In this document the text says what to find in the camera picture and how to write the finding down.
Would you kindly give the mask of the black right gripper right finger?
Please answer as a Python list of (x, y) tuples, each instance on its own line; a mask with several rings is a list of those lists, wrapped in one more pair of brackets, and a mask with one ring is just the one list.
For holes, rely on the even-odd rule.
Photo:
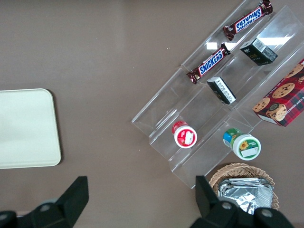
[(219, 200), (205, 176), (196, 176), (195, 197), (201, 217), (192, 228), (254, 228), (254, 217), (227, 200)]

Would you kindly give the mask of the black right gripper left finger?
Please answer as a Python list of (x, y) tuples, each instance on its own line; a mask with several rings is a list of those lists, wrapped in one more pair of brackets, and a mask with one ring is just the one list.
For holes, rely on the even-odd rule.
[(23, 217), (19, 228), (72, 228), (89, 200), (88, 179), (79, 176), (55, 201), (39, 205)]

